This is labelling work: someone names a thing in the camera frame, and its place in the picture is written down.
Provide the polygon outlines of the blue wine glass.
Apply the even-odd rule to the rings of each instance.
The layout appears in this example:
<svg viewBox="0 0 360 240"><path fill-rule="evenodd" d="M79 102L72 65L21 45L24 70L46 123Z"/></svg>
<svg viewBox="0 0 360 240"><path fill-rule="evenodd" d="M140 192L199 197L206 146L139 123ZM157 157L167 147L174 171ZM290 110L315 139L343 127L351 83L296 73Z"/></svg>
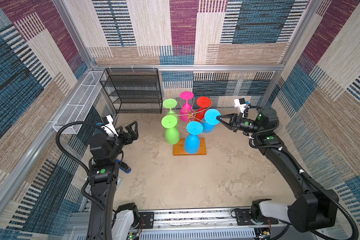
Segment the blue wine glass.
<svg viewBox="0 0 360 240"><path fill-rule="evenodd" d="M190 122L187 124L187 131L189 135L186 137L186 144L192 144L198 151L199 135L203 132L203 126L199 122Z"/></svg>
<svg viewBox="0 0 360 240"><path fill-rule="evenodd" d="M215 126L219 123L217 117L220 115L221 113L216 109L209 109L206 111L201 121L203 126L203 133L207 134L214 130Z"/></svg>

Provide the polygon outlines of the blue wine glass front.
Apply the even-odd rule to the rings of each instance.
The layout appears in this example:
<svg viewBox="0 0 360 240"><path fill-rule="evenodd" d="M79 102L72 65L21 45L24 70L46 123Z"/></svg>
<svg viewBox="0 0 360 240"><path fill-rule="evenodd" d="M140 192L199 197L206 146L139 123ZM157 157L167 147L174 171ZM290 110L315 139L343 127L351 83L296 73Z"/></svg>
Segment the blue wine glass front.
<svg viewBox="0 0 360 240"><path fill-rule="evenodd" d="M187 124L187 131L189 135L186 137L186 144L192 144L198 151L199 135L203 132L203 126L199 122L190 122Z"/></svg>

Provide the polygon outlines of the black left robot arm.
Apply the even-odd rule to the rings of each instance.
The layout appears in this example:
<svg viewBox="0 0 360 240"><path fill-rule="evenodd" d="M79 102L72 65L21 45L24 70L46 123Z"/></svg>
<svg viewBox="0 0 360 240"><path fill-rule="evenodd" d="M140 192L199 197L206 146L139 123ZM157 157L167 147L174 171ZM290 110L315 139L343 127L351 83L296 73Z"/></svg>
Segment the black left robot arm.
<svg viewBox="0 0 360 240"><path fill-rule="evenodd" d="M93 155L87 165L70 154L61 144L60 137L65 129L74 125L87 125L100 130L90 138L90 151ZM88 240L125 240L131 228L140 223L138 208L135 203L125 204L113 209L113 201L118 185L119 169L123 156L123 147L139 137L136 121L125 127L118 127L110 134L106 126L98 123L76 121L61 127L56 135L56 145L69 158L84 168L87 179L82 187L82 194L91 201L88 226Z"/></svg>

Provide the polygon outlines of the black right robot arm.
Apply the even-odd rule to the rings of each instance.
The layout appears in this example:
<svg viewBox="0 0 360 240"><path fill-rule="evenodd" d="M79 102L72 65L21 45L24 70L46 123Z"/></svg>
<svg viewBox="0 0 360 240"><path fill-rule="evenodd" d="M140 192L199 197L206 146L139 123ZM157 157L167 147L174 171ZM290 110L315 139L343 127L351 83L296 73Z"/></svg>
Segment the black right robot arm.
<svg viewBox="0 0 360 240"><path fill-rule="evenodd" d="M352 229L349 238L359 238L357 224L339 203L336 192L326 190L313 179L275 133L280 123L276 110L268 107L259 108L255 120L245 118L244 113L218 115L213 117L213 120L233 132L242 131L248 135L250 147L259 150L277 168L296 198L289 206L273 203L270 199L253 201L250 214L254 223L263 223L269 218L277 219L301 233L311 232L328 240L329 237L318 230L333 227L337 213L341 212Z"/></svg>

